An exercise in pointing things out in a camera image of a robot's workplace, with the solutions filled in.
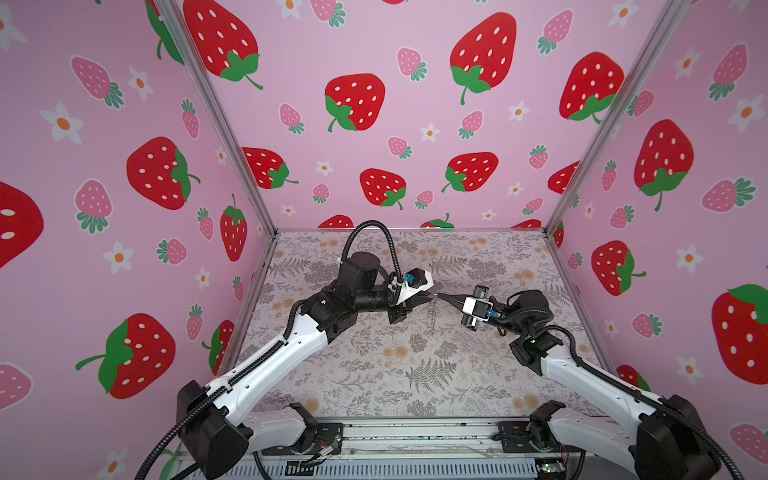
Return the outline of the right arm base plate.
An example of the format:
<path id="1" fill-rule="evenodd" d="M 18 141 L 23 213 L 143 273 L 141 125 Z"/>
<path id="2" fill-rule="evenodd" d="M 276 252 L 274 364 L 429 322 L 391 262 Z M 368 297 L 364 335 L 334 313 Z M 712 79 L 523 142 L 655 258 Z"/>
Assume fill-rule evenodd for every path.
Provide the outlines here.
<path id="1" fill-rule="evenodd" d="M 527 420 L 499 422 L 491 439 L 501 443 L 504 453 L 578 454 L 580 451 L 577 447 L 557 442 L 552 436 L 537 438 Z"/>

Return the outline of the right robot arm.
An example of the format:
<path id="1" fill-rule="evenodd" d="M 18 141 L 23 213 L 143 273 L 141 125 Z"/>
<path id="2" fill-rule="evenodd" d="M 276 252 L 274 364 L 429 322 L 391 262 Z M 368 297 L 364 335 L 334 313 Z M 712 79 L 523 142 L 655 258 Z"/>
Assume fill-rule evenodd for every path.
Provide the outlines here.
<path id="1" fill-rule="evenodd" d="M 711 479 L 725 462 L 687 400 L 653 394 L 592 365 L 576 351 L 574 335 L 553 324 L 539 290 L 524 290 L 502 303 L 476 286 L 471 294 L 439 294 L 462 314 L 470 330 L 487 324 L 515 335 L 510 349 L 537 375 L 565 386 L 602 412 L 588 418 L 551 401 L 530 417 L 538 448 L 552 443 L 579 448 L 640 479 Z"/>

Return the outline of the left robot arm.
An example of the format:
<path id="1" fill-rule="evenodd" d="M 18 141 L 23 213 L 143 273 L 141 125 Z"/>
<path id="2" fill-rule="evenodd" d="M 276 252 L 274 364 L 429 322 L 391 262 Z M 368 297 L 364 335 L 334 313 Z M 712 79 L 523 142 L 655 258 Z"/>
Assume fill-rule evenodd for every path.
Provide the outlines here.
<path id="1" fill-rule="evenodd" d="M 232 370 L 177 395 L 177 437 L 207 479 L 217 479 L 244 456 L 270 448 L 312 447 L 317 422 L 298 403 L 253 416 L 260 400 L 301 362 L 355 325 L 362 312 L 384 312 L 392 324 L 430 301 L 432 275 L 419 268 L 376 284 L 377 257 L 356 252 L 337 278 L 291 310 L 285 331 Z"/>

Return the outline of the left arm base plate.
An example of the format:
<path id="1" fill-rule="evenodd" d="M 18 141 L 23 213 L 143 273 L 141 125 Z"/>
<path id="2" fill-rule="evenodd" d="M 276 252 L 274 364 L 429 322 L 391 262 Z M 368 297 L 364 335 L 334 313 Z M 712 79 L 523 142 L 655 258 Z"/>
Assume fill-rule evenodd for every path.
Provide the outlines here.
<path id="1" fill-rule="evenodd" d="M 320 422 L 309 426 L 289 446 L 275 446 L 261 451 L 266 456 L 327 456 L 341 452 L 344 424 Z"/>

